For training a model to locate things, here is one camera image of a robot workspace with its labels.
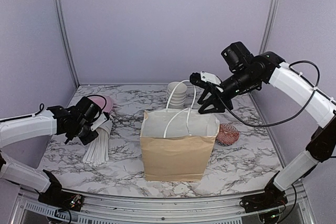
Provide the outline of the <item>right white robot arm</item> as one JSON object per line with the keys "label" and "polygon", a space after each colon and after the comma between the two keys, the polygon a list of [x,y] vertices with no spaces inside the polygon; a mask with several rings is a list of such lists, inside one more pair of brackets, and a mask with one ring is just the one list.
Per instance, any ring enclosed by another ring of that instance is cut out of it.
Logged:
{"label": "right white robot arm", "polygon": [[[305,112],[317,126],[305,149],[270,180],[260,195],[260,203],[271,207],[294,182],[332,158],[335,150],[335,99],[320,90],[320,70],[312,61],[287,63],[272,51],[255,56],[240,41],[226,47],[221,56],[231,72],[227,79],[221,80],[206,71],[190,75],[190,82],[204,90],[198,100],[199,113],[227,111],[246,126],[266,128],[289,123]],[[290,99],[296,110],[273,123],[249,123],[234,113],[232,99],[259,91],[264,84]]]}

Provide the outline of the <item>brown paper bag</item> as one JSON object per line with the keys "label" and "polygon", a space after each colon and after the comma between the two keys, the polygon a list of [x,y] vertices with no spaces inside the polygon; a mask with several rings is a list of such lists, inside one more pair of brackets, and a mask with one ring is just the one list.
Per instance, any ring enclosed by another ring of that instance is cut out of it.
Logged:
{"label": "brown paper bag", "polygon": [[140,132],[144,176],[147,181],[194,182],[202,179],[220,122],[214,114],[200,114],[192,106],[145,111]]}

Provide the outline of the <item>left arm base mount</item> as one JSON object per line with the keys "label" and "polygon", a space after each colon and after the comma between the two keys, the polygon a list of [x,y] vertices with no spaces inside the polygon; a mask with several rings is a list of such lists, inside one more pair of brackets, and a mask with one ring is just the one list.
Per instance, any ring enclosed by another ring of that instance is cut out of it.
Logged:
{"label": "left arm base mount", "polygon": [[39,193],[38,201],[65,210],[79,212],[82,208],[84,196],[82,194],[63,191],[59,180],[49,171],[43,169],[49,178],[50,185],[44,193]]}

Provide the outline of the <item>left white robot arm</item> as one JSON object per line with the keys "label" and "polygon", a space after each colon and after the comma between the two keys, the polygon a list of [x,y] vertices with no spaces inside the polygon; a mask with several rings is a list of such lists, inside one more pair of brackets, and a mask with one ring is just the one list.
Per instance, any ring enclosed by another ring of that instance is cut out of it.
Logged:
{"label": "left white robot arm", "polygon": [[[98,137],[98,127],[109,119],[108,113],[88,97],[82,97],[76,105],[68,108],[41,105],[38,112],[1,120],[1,148],[54,135],[64,135],[66,143],[77,137],[87,145]],[[66,202],[66,193],[57,187],[60,183],[52,173],[25,165],[4,152],[1,152],[1,178],[39,193],[45,192],[47,199],[56,206]]]}

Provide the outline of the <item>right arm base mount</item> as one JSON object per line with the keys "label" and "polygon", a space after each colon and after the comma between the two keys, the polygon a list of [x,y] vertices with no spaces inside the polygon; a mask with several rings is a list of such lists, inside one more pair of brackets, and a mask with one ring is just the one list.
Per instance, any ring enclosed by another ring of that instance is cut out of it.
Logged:
{"label": "right arm base mount", "polygon": [[285,206],[288,203],[285,192],[279,190],[274,185],[274,179],[278,173],[279,172],[277,172],[267,183],[263,193],[248,195],[241,198],[239,205],[244,208],[246,213]]}

